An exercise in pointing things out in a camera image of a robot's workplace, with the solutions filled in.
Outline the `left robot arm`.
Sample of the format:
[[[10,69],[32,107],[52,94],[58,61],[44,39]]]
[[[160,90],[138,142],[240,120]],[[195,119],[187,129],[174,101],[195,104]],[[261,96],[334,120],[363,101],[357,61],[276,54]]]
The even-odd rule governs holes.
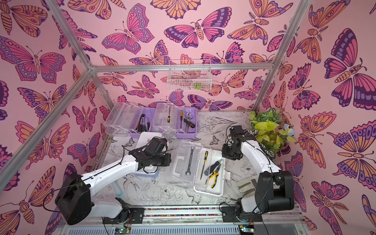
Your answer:
[[[147,166],[169,166],[171,154],[167,150],[167,139],[156,133],[147,144],[131,150],[115,163],[83,175],[71,173],[55,199],[57,209],[68,225],[76,225],[88,217],[101,217],[115,223],[129,221],[130,208],[121,198],[95,201],[92,196],[108,184]]]

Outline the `white toolbox clear lid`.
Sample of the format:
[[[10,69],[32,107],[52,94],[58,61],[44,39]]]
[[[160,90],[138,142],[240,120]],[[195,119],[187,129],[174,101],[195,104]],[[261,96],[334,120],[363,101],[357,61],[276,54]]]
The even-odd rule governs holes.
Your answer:
[[[188,167],[191,147],[194,146],[191,175],[186,175],[185,172]],[[209,189],[206,185],[206,181],[209,176],[203,174],[200,180],[201,170],[203,166],[203,160],[205,152],[208,151],[208,158],[205,164],[205,170],[214,164],[216,161],[220,161],[221,169],[217,178],[216,186],[213,189]],[[228,175],[226,171],[226,160],[222,157],[221,151],[213,150],[211,148],[205,148],[199,143],[193,143],[188,141],[179,140],[173,146],[172,151],[172,163],[166,171],[164,181],[167,184],[180,187],[186,190],[193,190],[197,193],[202,193],[210,196],[221,197],[224,193],[225,178]]]

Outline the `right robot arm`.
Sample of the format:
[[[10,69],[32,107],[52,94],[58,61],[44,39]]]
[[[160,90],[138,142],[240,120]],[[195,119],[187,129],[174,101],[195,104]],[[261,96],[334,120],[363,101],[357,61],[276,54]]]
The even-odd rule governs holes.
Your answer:
[[[246,158],[257,174],[254,195],[239,198],[235,203],[238,218],[250,220],[268,212],[294,209],[292,174],[274,164],[256,137],[242,126],[230,127],[222,157],[233,161]]]

